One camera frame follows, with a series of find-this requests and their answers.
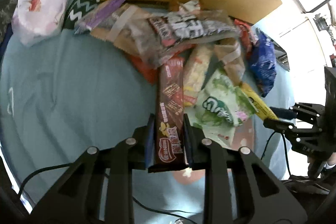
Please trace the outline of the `red snack packet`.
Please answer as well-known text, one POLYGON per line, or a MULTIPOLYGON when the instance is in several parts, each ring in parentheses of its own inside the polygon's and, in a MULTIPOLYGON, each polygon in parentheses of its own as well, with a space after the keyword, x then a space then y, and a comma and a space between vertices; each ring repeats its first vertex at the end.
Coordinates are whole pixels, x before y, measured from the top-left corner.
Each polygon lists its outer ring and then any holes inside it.
POLYGON ((246 53, 246 59, 250 59, 258 42, 258 37, 252 27, 241 20, 235 19, 234 24, 240 32, 240 41, 246 53))

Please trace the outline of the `red black snack bag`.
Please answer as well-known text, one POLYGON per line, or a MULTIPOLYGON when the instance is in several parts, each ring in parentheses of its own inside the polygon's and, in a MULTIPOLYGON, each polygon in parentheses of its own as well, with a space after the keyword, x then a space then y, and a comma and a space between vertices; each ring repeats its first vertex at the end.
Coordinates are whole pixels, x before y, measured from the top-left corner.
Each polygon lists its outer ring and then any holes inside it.
POLYGON ((125 54, 126 58, 132 63, 135 69, 147 80, 150 84, 156 84, 158 80, 158 71, 144 63, 139 57, 125 54))

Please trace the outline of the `black zigzag pillow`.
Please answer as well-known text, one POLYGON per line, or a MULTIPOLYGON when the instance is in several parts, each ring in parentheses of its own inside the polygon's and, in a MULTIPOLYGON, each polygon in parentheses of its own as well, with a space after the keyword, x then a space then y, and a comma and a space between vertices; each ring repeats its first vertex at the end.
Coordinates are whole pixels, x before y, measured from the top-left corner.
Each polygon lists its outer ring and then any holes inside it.
POLYGON ((64 16, 63 29, 73 30, 75 23, 100 3, 100 0, 73 0, 64 16))

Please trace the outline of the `kraft paper snack bag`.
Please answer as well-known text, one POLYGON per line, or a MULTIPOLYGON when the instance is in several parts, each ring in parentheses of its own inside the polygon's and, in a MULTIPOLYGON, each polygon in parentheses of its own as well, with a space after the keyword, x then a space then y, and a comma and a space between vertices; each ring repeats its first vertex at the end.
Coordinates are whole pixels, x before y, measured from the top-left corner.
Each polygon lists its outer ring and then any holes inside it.
POLYGON ((111 42, 115 47, 130 55, 138 56, 137 46, 127 24, 130 20, 146 19, 149 16, 150 13, 146 10, 127 3, 103 20, 90 32, 90 35, 96 39, 111 42))

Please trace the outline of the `black clear duck snack bag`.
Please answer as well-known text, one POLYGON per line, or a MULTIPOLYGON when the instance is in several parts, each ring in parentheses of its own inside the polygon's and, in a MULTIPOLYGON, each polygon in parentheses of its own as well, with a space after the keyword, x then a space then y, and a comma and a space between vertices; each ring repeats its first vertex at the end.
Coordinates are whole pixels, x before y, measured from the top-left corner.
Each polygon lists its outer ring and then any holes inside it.
POLYGON ((130 20, 127 27, 142 61, 154 68, 188 45, 238 37, 223 10, 153 13, 130 20))

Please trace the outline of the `yellow snack bar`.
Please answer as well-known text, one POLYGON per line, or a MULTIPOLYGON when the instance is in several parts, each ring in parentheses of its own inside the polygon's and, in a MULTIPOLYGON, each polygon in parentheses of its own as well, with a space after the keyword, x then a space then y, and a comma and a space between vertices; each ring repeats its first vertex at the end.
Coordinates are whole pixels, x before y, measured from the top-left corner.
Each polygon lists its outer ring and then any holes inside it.
POLYGON ((241 82, 240 89, 245 93, 245 95, 254 105, 257 110, 256 115, 262 121, 264 121, 265 119, 278 120, 277 115, 267 106, 262 98, 247 83, 241 82))

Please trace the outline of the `brown chocolate biscuit pack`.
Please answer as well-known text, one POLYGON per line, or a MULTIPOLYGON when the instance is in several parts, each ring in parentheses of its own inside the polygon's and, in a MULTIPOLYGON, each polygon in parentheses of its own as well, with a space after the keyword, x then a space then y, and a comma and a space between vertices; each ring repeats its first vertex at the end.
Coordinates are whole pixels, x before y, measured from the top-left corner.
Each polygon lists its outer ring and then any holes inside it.
POLYGON ((173 57, 159 68, 156 100, 154 162, 150 173, 186 168, 183 139, 183 63, 173 57))

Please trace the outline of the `rice cracker pack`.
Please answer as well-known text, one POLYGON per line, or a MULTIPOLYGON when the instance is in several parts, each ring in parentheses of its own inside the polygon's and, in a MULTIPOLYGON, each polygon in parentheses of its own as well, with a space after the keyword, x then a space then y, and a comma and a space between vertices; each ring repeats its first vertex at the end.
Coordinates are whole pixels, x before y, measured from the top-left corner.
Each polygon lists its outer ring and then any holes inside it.
POLYGON ((183 69, 183 104, 185 107, 195 105, 205 81, 213 51, 213 44, 206 43, 197 45, 191 52, 183 69))

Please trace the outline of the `purple snack bar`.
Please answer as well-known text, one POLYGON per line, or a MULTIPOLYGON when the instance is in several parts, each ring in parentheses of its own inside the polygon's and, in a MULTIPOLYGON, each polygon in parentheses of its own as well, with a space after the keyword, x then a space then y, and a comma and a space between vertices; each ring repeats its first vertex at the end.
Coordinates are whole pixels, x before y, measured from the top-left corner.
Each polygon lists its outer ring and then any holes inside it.
POLYGON ((120 8, 125 1, 126 0, 107 0, 98 5, 75 23, 75 35, 92 31, 101 22, 106 20, 113 12, 120 8))

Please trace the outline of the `blue snack bag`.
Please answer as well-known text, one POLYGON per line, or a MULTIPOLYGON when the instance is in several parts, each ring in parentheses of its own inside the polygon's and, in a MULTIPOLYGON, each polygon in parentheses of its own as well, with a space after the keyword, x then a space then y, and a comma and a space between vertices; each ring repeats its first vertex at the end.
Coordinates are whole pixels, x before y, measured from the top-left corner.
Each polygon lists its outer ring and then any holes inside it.
POLYGON ((257 42, 248 60, 262 97, 266 97, 274 87, 276 79, 276 55, 273 40, 256 28, 257 42))

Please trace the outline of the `green white snack bag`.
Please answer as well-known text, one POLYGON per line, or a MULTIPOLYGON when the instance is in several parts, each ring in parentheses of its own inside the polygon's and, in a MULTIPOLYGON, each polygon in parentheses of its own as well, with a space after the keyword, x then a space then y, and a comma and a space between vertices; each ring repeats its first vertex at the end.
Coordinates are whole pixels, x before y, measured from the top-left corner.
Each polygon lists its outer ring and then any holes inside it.
POLYGON ((247 95, 233 85, 222 68, 214 71, 195 105, 185 108, 190 124, 224 148, 231 147, 236 127, 256 113, 247 95))

